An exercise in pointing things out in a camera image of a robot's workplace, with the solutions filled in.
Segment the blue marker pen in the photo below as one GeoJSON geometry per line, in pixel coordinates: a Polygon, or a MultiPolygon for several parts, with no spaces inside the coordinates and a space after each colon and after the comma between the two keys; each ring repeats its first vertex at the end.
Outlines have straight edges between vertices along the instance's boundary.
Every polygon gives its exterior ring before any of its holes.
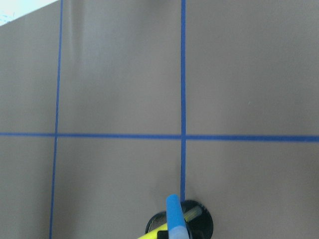
{"type": "Polygon", "coordinates": [[[166,219],[169,239],[189,239],[180,199],[176,194],[166,199],[166,219]]]}

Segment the brown paper table mat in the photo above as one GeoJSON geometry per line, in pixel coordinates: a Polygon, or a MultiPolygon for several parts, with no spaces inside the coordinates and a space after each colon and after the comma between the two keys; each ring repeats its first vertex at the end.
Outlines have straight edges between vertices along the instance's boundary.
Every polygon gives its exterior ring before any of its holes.
{"type": "Polygon", "coordinates": [[[319,236],[316,0],[59,0],[0,28],[0,236],[319,236]]]}

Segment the green marker pen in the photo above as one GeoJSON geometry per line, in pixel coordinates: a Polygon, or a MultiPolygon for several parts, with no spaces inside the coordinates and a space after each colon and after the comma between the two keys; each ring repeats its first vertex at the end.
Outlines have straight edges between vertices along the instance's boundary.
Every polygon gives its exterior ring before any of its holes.
{"type": "Polygon", "coordinates": [[[202,214],[201,208],[193,208],[184,213],[184,219],[186,222],[190,222],[202,214]]]}

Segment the yellow highlighter pen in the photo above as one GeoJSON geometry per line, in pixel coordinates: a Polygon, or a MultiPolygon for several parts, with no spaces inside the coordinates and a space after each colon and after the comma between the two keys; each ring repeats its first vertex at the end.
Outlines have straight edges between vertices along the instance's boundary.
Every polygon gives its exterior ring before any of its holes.
{"type": "Polygon", "coordinates": [[[140,236],[138,239],[157,239],[159,231],[167,231],[167,223],[157,227],[156,229],[140,236]]]}

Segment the black mesh pen cup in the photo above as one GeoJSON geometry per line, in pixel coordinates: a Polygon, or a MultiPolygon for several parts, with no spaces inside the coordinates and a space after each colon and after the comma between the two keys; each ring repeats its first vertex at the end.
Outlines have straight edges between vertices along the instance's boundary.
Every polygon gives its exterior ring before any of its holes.
{"type": "MultiPolygon", "coordinates": [[[[213,219],[207,208],[198,201],[185,200],[181,203],[183,213],[193,209],[201,208],[202,214],[190,222],[185,222],[188,230],[189,237],[191,239],[210,239],[213,235],[213,219]]],[[[148,221],[145,229],[145,234],[156,229],[157,227],[167,223],[166,212],[162,211],[148,221]]],[[[158,239],[167,239],[168,231],[159,231],[157,235],[158,239]]]]}

